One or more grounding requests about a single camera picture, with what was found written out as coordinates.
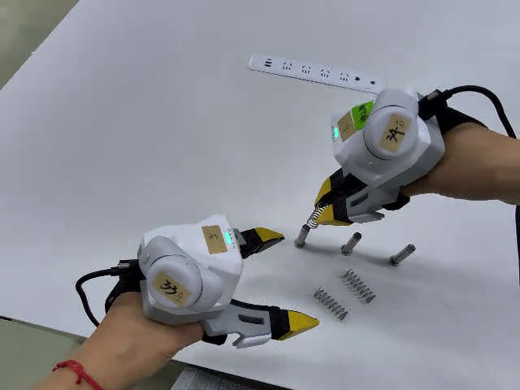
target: green label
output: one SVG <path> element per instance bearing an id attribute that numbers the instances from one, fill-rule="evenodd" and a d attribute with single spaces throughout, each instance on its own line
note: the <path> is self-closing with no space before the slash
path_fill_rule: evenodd
<path id="1" fill-rule="evenodd" d="M 356 131 L 365 127 L 366 121 L 368 120 L 368 115 L 371 114 L 373 106 L 374 101 L 370 101 L 352 108 L 350 112 L 352 113 L 352 118 L 354 119 L 354 126 L 356 127 Z"/>

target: white power strip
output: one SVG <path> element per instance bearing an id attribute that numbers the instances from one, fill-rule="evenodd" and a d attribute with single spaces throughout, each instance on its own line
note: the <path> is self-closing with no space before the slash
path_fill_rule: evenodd
<path id="1" fill-rule="evenodd" d="M 376 79 L 359 71 L 262 54 L 253 54 L 249 60 L 248 68 L 254 71 L 272 73 L 273 75 L 335 85 L 336 87 L 356 89 L 368 93 L 379 93 L 385 85 L 385 82 L 381 79 Z"/>

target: black cable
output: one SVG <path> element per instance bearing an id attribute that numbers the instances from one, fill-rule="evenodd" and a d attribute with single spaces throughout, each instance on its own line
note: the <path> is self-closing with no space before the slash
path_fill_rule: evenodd
<path id="1" fill-rule="evenodd" d="M 95 327 L 99 326 L 99 321 L 94 317 L 94 314 L 92 313 L 92 310 L 90 309 L 89 300 L 87 299 L 87 295 L 85 294 L 85 291 L 83 289 L 83 283 L 87 282 L 92 279 L 101 278 L 102 276 L 114 276 L 114 272 L 117 270 L 117 267 L 115 267 L 115 270 L 113 268 L 109 268 L 106 270 L 100 270 L 100 271 L 94 271 L 90 272 L 87 275 L 81 276 L 78 281 L 76 282 L 76 291 L 78 292 L 78 295 L 81 299 L 81 304 L 83 305 L 84 312 L 87 314 L 87 317 L 89 317 L 90 321 L 94 324 Z"/>
<path id="2" fill-rule="evenodd" d="M 517 136 L 513 130 L 513 126 L 511 126 L 509 119 L 505 115 L 504 107 L 502 106 L 500 99 L 489 89 L 480 87 L 478 85 L 462 85 L 460 87 L 446 89 L 444 92 L 440 93 L 439 97 L 441 99 L 448 100 L 454 94 L 461 93 L 461 92 L 481 93 L 486 98 L 491 100 L 491 102 L 493 103 L 493 106 L 495 107 L 496 113 L 498 114 L 498 117 L 499 117 L 500 121 L 502 122 L 502 125 L 504 125 L 505 132 L 507 132 L 507 135 L 509 137 L 517 139 Z M 514 213 L 514 221 L 515 221 L 516 230 L 517 230 L 518 282 L 520 283 L 520 205 L 516 206 L 516 210 Z"/>
<path id="3" fill-rule="evenodd" d="M 460 92 L 481 93 L 486 98 L 491 100 L 491 102 L 493 103 L 493 106 L 495 106 L 495 110 L 496 110 L 496 113 L 498 114 L 498 117 L 500 118 L 500 121 L 504 125 L 507 135 L 510 136 L 511 138 L 516 139 L 517 136 L 514 133 L 513 126 L 511 126 L 509 119 L 507 119 L 507 116 L 505 115 L 504 107 L 502 106 L 500 99 L 493 92 L 491 92 L 487 88 L 480 87 L 478 85 L 462 85 L 460 87 L 446 89 L 444 92 L 441 93 L 441 96 L 444 97 L 444 99 L 448 100 L 454 94 L 460 93 Z"/>
<path id="4" fill-rule="evenodd" d="M 83 283 L 92 279 L 101 278 L 103 276 L 121 276 L 131 272 L 134 272 L 136 268 L 139 267 L 137 260 L 121 260 L 118 266 L 113 266 L 112 268 L 107 268 L 106 270 L 94 271 L 90 272 L 87 275 L 81 276 L 76 282 L 76 291 L 81 299 L 81 304 L 83 305 L 84 312 L 89 317 L 90 321 L 94 324 L 94 326 L 99 326 L 99 321 L 94 317 L 92 310 L 90 309 L 89 300 L 87 299 L 87 295 L 83 289 Z"/>

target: green led light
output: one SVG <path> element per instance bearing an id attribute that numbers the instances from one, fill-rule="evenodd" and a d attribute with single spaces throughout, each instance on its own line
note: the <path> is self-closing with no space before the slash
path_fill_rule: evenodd
<path id="1" fill-rule="evenodd" d="M 226 242 L 231 245 L 231 234 L 229 232 L 224 233 L 224 238 L 226 239 Z"/>

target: red string bracelet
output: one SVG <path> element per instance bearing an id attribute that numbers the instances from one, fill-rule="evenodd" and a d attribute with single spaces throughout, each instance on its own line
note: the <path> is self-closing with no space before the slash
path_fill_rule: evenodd
<path id="1" fill-rule="evenodd" d="M 83 370 L 81 363 L 76 360 L 66 360 L 65 362 L 58 363 L 52 371 L 54 372 L 58 368 L 68 368 L 69 370 L 74 371 L 78 375 L 78 380 L 76 381 L 77 384 L 81 384 L 81 380 L 84 380 L 94 390 L 103 390 L 99 383 L 90 378 L 90 376 Z"/>

